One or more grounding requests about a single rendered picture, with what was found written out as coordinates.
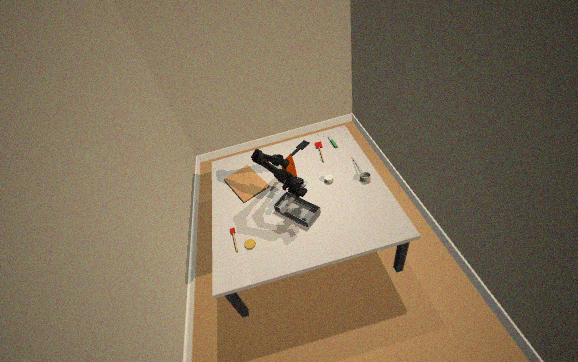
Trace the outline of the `grey roasting tin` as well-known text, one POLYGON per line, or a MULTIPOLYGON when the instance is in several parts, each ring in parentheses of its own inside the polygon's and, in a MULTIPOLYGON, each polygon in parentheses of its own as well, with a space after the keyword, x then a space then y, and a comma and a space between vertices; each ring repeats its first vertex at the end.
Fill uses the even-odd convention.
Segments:
MULTIPOLYGON (((282 197, 273 205, 275 210, 280 212, 280 209, 286 205, 293 195, 285 192, 282 197)), ((280 212, 281 213, 281 212, 280 212)), ((320 207, 310 203, 302 198, 296 197, 289 205, 285 213, 287 217, 309 227, 317 216, 321 213, 320 207)))

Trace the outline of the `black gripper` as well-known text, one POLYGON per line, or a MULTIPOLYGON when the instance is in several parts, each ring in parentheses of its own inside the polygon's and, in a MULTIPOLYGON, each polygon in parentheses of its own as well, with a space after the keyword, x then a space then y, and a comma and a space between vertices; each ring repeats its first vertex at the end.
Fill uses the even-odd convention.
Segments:
POLYGON ((288 190, 289 190, 288 192, 289 192, 289 193, 291 193, 292 195, 295 194, 296 197, 298 197, 298 198, 299 198, 300 196, 303 197, 303 196, 308 192, 306 188, 303 188, 303 187, 302 187, 302 188, 300 188, 299 190, 294 190, 290 185, 287 185, 287 186, 286 186, 286 185, 284 184, 284 185, 282 186, 282 189, 286 191, 286 190, 287 190, 286 188, 288 188, 288 190), (295 192, 296 192, 296 193, 295 193, 295 192))

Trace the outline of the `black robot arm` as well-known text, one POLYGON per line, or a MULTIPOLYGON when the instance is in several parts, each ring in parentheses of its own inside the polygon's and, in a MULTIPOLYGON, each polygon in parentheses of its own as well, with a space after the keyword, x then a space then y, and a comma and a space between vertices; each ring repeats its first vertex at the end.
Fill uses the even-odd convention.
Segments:
POLYGON ((275 176, 275 178, 277 178, 278 181, 280 181, 281 183, 287 185, 290 185, 294 190, 299 190, 301 188, 301 185, 304 184, 304 179, 299 178, 299 177, 294 177, 293 174, 291 174, 290 172, 288 172, 286 169, 286 167, 289 164, 288 159, 283 159, 284 157, 280 154, 274 154, 274 155, 267 155, 264 154, 261 150, 259 149, 255 149, 254 153, 251 156, 252 161, 262 165, 264 168, 266 168, 267 170, 269 170, 270 172, 272 172, 275 176), (269 163, 271 162, 271 163, 269 163), (284 169, 278 169, 275 166, 283 166, 284 169), (286 179, 286 181, 285 181, 286 179), (285 183, 284 183, 285 181, 285 183))

